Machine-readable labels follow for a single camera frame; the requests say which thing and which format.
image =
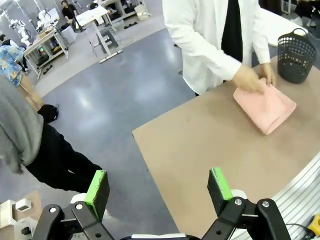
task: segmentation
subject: folded towel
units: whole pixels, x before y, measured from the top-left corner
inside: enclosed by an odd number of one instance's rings
[[[264,94],[237,88],[233,97],[263,134],[268,135],[292,114],[297,104],[273,85],[268,86],[265,78],[261,84]]]

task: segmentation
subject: white lab coat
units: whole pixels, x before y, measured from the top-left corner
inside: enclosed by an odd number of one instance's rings
[[[243,64],[251,67],[252,46],[260,64],[270,62],[258,0],[238,0]],[[241,63],[221,50],[228,0],[162,0],[165,25],[182,50],[183,78],[198,94],[231,80]]]

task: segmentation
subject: hand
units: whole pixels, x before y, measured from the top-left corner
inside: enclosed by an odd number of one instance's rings
[[[270,63],[260,64],[259,77],[265,78],[267,85],[270,85],[270,84],[272,84],[273,86],[276,85],[276,76],[275,76],[274,70],[272,69]]]
[[[258,92],[264,94],[264,87],[260,83],[258,75],[247,65],[242,64],[232,80],[234,84],[242,90],[250,93]]]

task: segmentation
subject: brown table surface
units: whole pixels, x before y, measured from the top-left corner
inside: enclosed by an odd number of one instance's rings
[[[33,191],[33,192],[25,195],[21,199],[30,200],[31,201],[31,209],[24,211],[24,212],[20,212],[20,211],[16,210],[16,208],[15,208],[16,205],[13,205],[12,206],[13,218],[16,221],[18,221],[20,219],[31,217],[34,220],[38,221],[40,218],[40,215],[42,213],[42,204],[41,204],[40,193],[38,191]],[[0,229],[0,240],[15,240],[14,226],[9,225],[4,228],[1,228]]]
[[[277,59],[271,62],[277,71]],[[272,198],[320,151],[320,71],[313,67],[299,85],[277,78],[297,108],[268,136],[235,102],[232,82],[133,131],[181,232],[202,237],[216,219],[207,191],[211,167],[221,167],[229,186],[256,202]]]

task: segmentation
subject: polished floor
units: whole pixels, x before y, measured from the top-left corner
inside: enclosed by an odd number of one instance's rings
[[[117,31],[111,32],[119,46],[117,48],[112,46],[110,48],[112,53],[163,30],[166,27],[162,10],[162,0],[144,0],[144,2],[151,17],[140,21],[137,16],[132,16],[127,18],[123,24],[117,24]],[[134,22],[137,22],[138,24],[124,29],[124,26]],[[99,26],[99,30],[106,30],[104,24]],[[34,80],[33,83],[36,83],[36,91],[41,96],[44,96],[74,75],[107,57],[107,54],[103,53],[100,46],[97,46],[94,49],[92,48],[91,44],[94,46],[97,43],[98,37],[92,25],[89,26],[86,31],[78,33],[75,43],[72,43],[69,46],[68,59],[66,59],[64,55],[61,55],[56,60],[52,61],[50,65],[53,65],[53,68],[46,75],[42,74],[37,83],[36,75],[30,74],[30,78]]]
[[[270,52],[277,53],[275,48]],[[178,232],[132,130],[194,98],[178,74],[181,69],[181,51],[162,30],[92,65],[44,97],[46,103],[60,104],[59,119],[52,125],[77,151],[108,170],[111,217],[104,223],[116,239],[132,233]],[[0,163],[0,202],[32,190],[40,191],[43,206],[65,207],[75,194],[39,183],[28,172],[14,175]]]

